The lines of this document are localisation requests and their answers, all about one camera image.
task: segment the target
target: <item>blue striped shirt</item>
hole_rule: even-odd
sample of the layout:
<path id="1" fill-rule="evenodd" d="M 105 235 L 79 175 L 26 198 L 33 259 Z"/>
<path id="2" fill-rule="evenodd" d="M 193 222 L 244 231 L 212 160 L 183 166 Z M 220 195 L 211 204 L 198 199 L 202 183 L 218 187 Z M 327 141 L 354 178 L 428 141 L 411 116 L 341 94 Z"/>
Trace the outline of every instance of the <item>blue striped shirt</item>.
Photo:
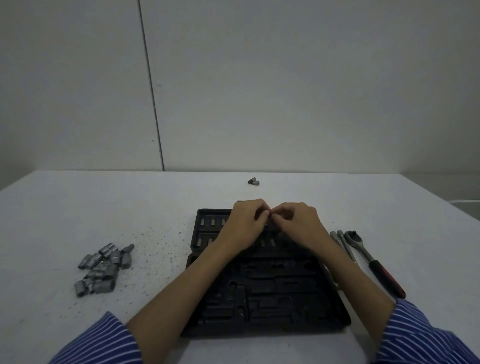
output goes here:
<path id="1" fill-rule="evenodd" d="M 376 356 L 379 364 L 480 364 L 453 333 L 433 328 L 425 315 L 405 300 L 397 302 Z M 142 363 L 135 339 L 112 313 L 65 346 L 50 364 Z"/>

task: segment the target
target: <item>person's right forearm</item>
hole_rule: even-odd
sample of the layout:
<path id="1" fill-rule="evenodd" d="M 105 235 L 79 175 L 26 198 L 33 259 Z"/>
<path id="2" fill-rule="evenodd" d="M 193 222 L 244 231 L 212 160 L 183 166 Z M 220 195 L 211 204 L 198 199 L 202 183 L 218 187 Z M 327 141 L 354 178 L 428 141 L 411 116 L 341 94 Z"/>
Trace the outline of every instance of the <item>person's right forearm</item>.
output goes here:
<path id="1" fill-rule="evenodd" d="M 316 244 L 318 248 L 314 248 L 314 253 L 332 272 L 379 348 L 385 327 L 395 309 L 395 303 L 350 259 L 342 248 L 332 239 L 328 239 L 329 241 Z"/>

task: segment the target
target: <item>socket set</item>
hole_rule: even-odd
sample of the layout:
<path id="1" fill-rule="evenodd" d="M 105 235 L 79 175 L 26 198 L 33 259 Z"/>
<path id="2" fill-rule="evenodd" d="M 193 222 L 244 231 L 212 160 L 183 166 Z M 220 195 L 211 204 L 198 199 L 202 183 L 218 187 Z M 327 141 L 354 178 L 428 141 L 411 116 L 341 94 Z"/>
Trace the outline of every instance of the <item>socket set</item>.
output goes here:
<path id="1" fill-rule="evenodd" d="M 122 250 L 113 244 L 107 244 L 93 255 L 87 254 L 78 268 L 89 272 L 74 284 L 78 298 L 93 293 L 110 293 L 115 290 L 119 269 L 129 269 L 132 266 L 131 252 L 135 245 L 130 244 Z"/>
<path id="2" fill-rule="evenodd" d="M 231 210 L 198 210 L 190 266 L 215 241 Z M 325 267 L 268 221 L 255 243 L 220 273 L 183 337 L 343 330 L 350 316 Z"/>

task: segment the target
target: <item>pile of sockets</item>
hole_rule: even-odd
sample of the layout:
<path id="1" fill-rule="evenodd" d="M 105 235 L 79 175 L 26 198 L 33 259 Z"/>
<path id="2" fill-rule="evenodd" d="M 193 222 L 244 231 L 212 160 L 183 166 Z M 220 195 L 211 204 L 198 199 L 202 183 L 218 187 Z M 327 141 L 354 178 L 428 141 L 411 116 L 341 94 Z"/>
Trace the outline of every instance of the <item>pile of sockets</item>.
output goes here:
<path id="1" fill-rule="evenodd" d="M 132 266 L 132 252 L 135 245 L 130 244 L 122 250 L 113 244 L 107 244 L 93 255 L 87 256 L 78 265 L 79 269 L 89 269 L 90 272 L 75 283 L 75 294 L 83 297 L 92 293 L 110 293 L 115 289 L 119 269 Z"/>

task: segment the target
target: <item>open plastic case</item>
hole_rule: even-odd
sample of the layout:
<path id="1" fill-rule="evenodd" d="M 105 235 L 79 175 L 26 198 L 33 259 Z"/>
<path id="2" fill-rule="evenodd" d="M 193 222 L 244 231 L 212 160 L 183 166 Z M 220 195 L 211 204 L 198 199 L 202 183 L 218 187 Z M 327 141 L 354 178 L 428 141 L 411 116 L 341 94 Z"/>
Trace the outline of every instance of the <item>open plastic case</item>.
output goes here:
<path id="1" fill-rule="evenodd" d="M 198 210 L 187 267 L 215 240 L 230 212 Z M 319 333 L 350 324 L 323 264 L 269 221 L 252 247 L 217 277 L 182 336 Z"/>

